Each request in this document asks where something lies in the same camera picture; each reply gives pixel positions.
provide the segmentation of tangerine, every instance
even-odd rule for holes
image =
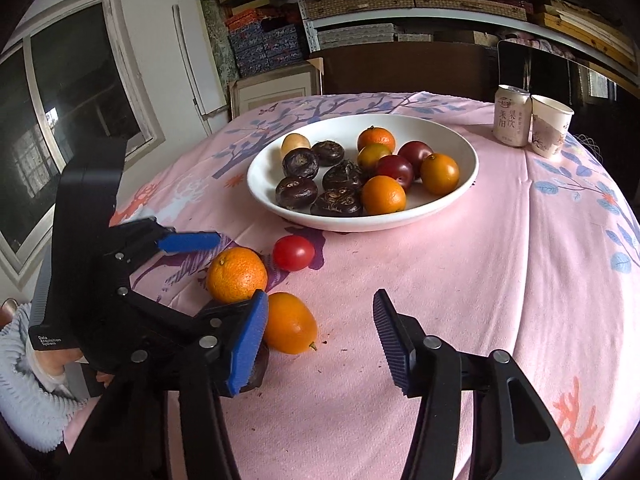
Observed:
[[[313,348],[318,338],[318,324],[310,310],[293,294],[274,292],[269,295],[269,317],[264,341],[270,348],[285,354],[302,354]]]
[[[378,175],[362,187],[362,205],[370,215],[396,213],[404,211],[406,195],[394,178]]]
[[[396,148],[396,140],[391,132],[377,126],[370,126],[358,136],[359,152],[369,144],[384,144],[391,150],[391,153]]]
[[[420,165],[422,185],[429,193],[443,196],[458,186],[460,168],[455,160],[443,153],[431,153]]]
[[[220,303],[248,300],[267,287],[267,269],[260,257],[246,247],[225,249],[214,258],[207,272],[207,289]]]

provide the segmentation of white paper cup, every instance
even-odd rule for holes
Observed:
[[[533,123],[531,148],[545,158],[560,151],[574,111],[566,105],[542,95],[532,95]]]

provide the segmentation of fruit bowl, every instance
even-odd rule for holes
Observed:
[[[356,144],[361,131],[371,125],[389,130],[396,138],[396,151],[410,140],[426,142],[434,152],[451,156],[460,168],[458,187],[448,195],[428,193],[420,181],[407,193],[404,211],[376,216],[331,218],[311,215],[305,210],[290,211],[276,204],[275,189],[283,178],[280,145],[285,136],[275,139],[256,155],[247,173],[247,184],[254,198],[265,208],[297,224],[341,233],[379,231],[411,224],[439,211],[459,199],[478,175],[478,154],[462,136],[440,124],[415,117],[387,114],[361,114],[336,117],[292,130],[304,135],[311,145],[334,140],[344,147],[345,158],[356,160]],[[322,177],[329,168],[320,168],[314,181],[322,190]]]

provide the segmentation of window frame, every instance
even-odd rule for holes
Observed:
[[[140,127],[140,133],[129,139],[127,145],[129,153],[125,160],[125,169],[130,168],[142,156],[164,142],[164,134],[158,118],[156,118],[148,94],[146,93],[142,75],[140,74],[134,56],[133,47],[124,21],[121,1],[63,0],[19,25],[9,39],[2,54],[0,54],[0,63],[2,63],[9,56],[15,54],[20,49],[22,50],[31,103],[35,111],[38,126],[60,173],[65,167],[66,162],[55,141],[42,105],[33,69],[31,36],[49,27],[49,25],[66,18],[70,14],[98,3],[102,4],[102,12],[111,52],[113,53],[120,81],[133,111],[133,115]],[[18,288],[22,288],[25,285],[42,259],[42,250],[49,242],[51,236],[54,210],[55,205],[43,215],[16,253],[14,253],[4,238],[4,235],[0,232],[0,267]]]

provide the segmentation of pink tablecloth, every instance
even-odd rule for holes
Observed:
[[[292,225],[252,199],[246,170],[268,142],[365,112],[455,129],[478,152],[475,185],[423,221],[362,234]],[[598,478],[620,451],[640,418],[640,228],[616,184],[572,137],[561,160],[549,162],[499,144],[492,122],[491,104],[426,92],[289,100],[236,119],[116,214],[114,221],[153,215],[178,231],[217,230],[225,244],[251,247],[270,267],[269,288],[299,296],[318,320],[318,352],[273,352],[263,386],[223,403],[244,478],[400,477],[419,401],[391,380],[371,315],[378,288],[460,351],[511,352],[585,478]],[[273,269],[269,253],[290,233],[308,238],[317,256],[287,275]],[[195,314],[208,300],[202,282],[219,250],[162,256],[132,282]],[[464,396],[460,478],[471,413]]]

